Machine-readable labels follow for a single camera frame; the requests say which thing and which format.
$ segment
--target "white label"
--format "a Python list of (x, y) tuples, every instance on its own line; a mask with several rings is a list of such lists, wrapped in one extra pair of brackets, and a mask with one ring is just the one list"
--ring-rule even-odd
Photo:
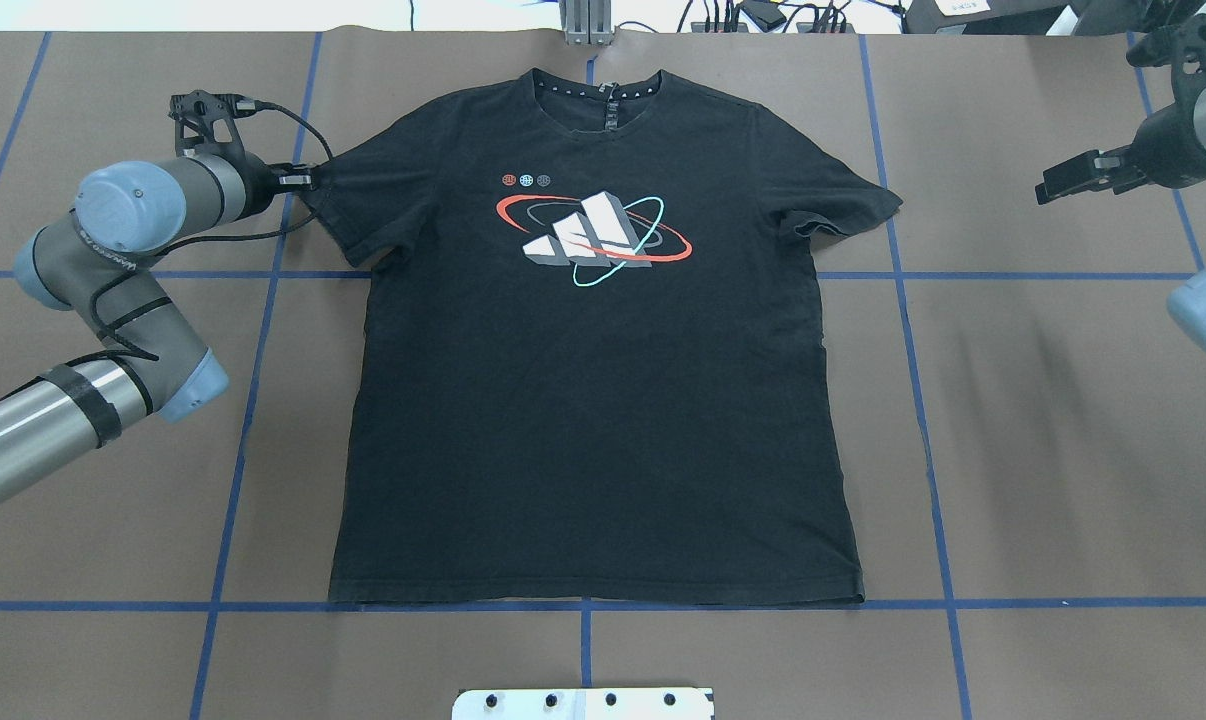
[(955, 14), (985, 13), (990, 10), (988, 0), (936, 0), (936, 6), (949, 18)]

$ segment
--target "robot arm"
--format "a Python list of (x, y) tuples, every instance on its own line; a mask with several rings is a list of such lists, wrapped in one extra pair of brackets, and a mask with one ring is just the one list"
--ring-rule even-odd
[[(55, 365), (0, 400), (0, 502), (146, 415), (177, 421), (228, 387), (213, 351), (150, 269), (191, 242), (175, 238), (259, 213), (279, 193), (315, 187), (305, 165), (267, 165), (242, 150), (234, 119), (260, 109), (283, 111), (314, 131), (291, 111), (247, 96), (172, 96), (169, 115), (182, 156), (92, 172), (74, 207), (18, 253), (21, 287), (47, 308), (77, 311), (105, 350)], [(213, 140), (216, 123), (232, 140)], [(191, 129), (195, 135), (187, 136)]]
[[(1206, 180), (1206, 14), (1143, 36), (1128, 52), (1128, 63), (1170, 65), (1176, 101), (1146, 118), (1132, 145), (1089, 150), (1047, 169), (1034, 188), (1038, 205), (1083, 191), (1119, 195), (1148, 183), (1182, 188)], [(1206, 352), (1206, 268), (1171, 293), (1167, 311)]]

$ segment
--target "folded sleeve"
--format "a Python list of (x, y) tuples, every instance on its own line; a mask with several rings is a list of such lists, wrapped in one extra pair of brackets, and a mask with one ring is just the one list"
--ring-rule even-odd
[(763, 106), (755, 106), (749, 145), (759, 209), (781, 240), (867, 232), (901, 205)]
[(302, 192), (302, 201), (351, 265), (385, 250), (411, 253), (437, 205), (452, 115), (431, 101), (314, 169), (318, 188)]

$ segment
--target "black t-shirt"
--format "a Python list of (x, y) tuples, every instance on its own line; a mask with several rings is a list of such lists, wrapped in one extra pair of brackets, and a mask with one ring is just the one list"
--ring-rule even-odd
[(862, 599), (807, 238), (898, 197), (665, 70), (453, 92), (316, 174), (352, 265), (394, 251), (330, 601)]

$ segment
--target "graphic print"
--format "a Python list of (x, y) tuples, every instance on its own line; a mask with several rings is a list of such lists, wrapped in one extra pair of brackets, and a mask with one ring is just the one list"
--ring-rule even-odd
[[(644, 204), (655, 204), (657, 213), (654, 219), (631, 210)], [(644, 197), (622, 205), (617, 197), (607, 191), (586, 197), (585, 200), (576, 200), (575, 197), (513, 195), (498, 201), (497, 213), (504, 222), (531, 234), (534, 232), (510, 217), (511, 209), (522, 210), (531, 222), (545, 227), (548, 223), (538, 215), (538, 210), (554, 206), (580, 210), (549, 223), (552, 233), (540, 234), (525, 242), (522, 251), (527, 259), (538, 265), (572, 265), (572, 282), (576, 287), (597, 286), (622, 268), (650, 268), (652, 263), (677, 263), (691, 256), (691, 242), (680, 232), (661, 222), (666, 204), (658, 197)], [(667, 232), (679, 238), (683, 248), (675, 254), (650, 254), (649, 250), (665, 245)], [(582, 267), (605, 270), (598, 277), (581, 279)]]

